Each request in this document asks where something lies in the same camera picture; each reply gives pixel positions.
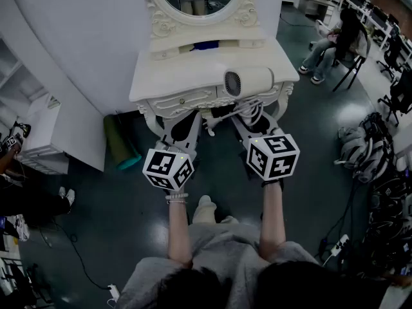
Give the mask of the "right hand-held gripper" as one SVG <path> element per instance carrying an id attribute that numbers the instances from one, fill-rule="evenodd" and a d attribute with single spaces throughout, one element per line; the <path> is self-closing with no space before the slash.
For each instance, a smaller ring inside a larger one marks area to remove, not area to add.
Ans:
<path id="1" fill-rule="evenodd" d="M 300 150 L 272 115 L 263 112 L 262 134 L 251 131 L 239 115 L 230 119 L 245 148 L 240 157 L 249 180 L 274 181 L 293 175 Z"/>

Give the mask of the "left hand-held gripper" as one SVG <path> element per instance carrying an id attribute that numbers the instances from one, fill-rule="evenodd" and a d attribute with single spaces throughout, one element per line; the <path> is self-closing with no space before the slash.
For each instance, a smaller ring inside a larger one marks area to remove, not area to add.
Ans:
<path id="1" fill-rule="evenodd" d="M 202 117 L 191 110 L 176 118 L 164 118 L 163 123 L 164 131 L 154 149 L 148 150 L 142 172 L 152 186 L 179 191 L 195 171 Z"/>

